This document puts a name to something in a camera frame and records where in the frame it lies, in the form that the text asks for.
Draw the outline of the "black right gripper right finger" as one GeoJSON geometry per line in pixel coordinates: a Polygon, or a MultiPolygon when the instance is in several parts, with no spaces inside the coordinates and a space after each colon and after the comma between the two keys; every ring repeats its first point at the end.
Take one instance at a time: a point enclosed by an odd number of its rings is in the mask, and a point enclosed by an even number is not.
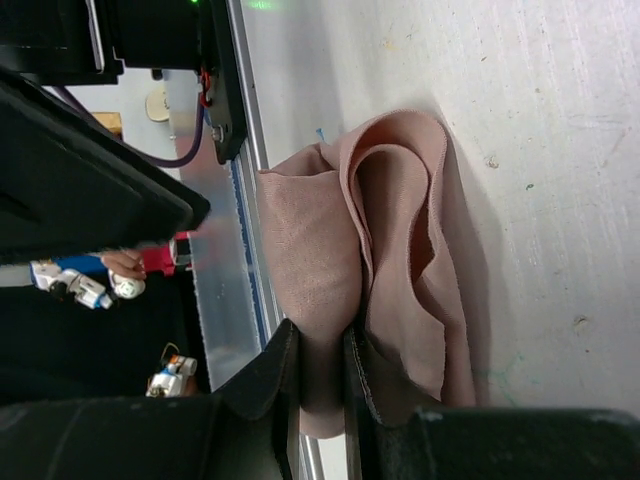
{"type": "Polygon", "coordinates": [[[639,421],[615,410],[446,407],[343,337],[352,479],[636,479],[639,421]]]}

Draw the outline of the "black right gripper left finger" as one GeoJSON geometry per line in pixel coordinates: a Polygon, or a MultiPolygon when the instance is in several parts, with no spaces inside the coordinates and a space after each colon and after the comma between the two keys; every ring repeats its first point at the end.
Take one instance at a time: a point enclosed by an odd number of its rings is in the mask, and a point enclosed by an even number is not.
{"type": "Polygon", "coordinates": [[[208,395],[17,404],[1,411],[4,479],[296,479],[297,328],[208,395]]]}

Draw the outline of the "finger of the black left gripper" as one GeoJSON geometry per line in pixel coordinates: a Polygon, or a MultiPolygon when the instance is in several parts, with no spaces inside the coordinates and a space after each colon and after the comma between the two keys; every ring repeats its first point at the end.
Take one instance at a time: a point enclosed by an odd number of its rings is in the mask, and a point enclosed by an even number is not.
{"type": "Polygon", "coordinates": [[[159,244],[209,212],[96,121],[2,70],[2,263],[159,244]]]}

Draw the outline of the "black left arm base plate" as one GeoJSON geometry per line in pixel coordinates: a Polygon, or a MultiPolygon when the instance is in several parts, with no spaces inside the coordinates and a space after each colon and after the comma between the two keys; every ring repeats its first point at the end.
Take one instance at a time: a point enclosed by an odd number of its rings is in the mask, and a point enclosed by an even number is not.
{"type": "Polygon", "coordinates": [[[202,67],[209,76],[205,97],[218,163],[240,152],[247,122],[227,1],[199,1],[202,67]]]}

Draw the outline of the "pink underwear cream waistband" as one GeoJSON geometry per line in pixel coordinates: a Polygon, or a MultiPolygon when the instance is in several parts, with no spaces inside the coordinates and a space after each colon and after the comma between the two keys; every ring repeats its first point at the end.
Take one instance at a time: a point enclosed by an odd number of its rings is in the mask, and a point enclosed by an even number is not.
{"type": "Polygon", "coordinates": [[[342,336],[365,330],[373,384],[476,402],[460,289],[443,232],[447,137],[396,110],[258,174],[262,244],[277,301],[300,332],[300,426],[345,428],[342,336]]]}

